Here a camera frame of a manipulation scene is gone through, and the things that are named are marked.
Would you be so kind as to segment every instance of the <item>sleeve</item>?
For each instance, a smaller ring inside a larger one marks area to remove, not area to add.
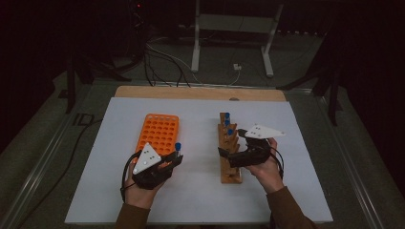
[[[274,221],[282,229],[313,229],[316,224],[304,216],[288,187],[266,196]]]
[[[143,229],[148,220],[150,209],[122,204],[116,222],[116,229]]]

